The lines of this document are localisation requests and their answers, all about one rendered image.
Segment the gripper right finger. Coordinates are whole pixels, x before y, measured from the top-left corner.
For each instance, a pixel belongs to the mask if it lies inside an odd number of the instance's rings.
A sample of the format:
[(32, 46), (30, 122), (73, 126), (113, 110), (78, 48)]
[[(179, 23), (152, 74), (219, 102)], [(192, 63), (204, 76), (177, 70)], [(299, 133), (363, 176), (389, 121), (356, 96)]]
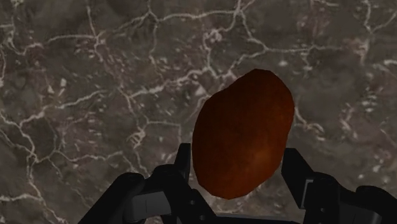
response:
[(333, 176), (315, 172), (295, 148), (286, 148), (281, 174), (299, 209), (303, 224), (397, 224), (397, 198), (361, 185), (344, 188)]

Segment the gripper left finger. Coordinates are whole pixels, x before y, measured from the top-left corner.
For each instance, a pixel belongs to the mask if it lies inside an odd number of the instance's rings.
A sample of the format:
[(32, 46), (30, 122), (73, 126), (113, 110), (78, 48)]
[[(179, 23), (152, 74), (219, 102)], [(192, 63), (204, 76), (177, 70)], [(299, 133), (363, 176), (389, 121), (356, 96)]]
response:
[(163, 224), (216, 224), (203, 196), (188, 184), (191, 144), (179, 145), (173, 164), (157, 166), (150, 177), (119, 175), (78, 224), (144, 224), (159, 216)]

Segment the reddish brown potato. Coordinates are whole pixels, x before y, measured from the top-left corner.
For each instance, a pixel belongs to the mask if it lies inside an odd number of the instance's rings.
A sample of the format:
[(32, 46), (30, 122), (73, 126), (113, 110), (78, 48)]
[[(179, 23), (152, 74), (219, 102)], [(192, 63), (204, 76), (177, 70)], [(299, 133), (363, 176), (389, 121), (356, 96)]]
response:
[(279, 167), (295, 112), (293, 96), (272, 71), (254, 69), (205, 101), (192, 135), (198, 183), (235, 199)]

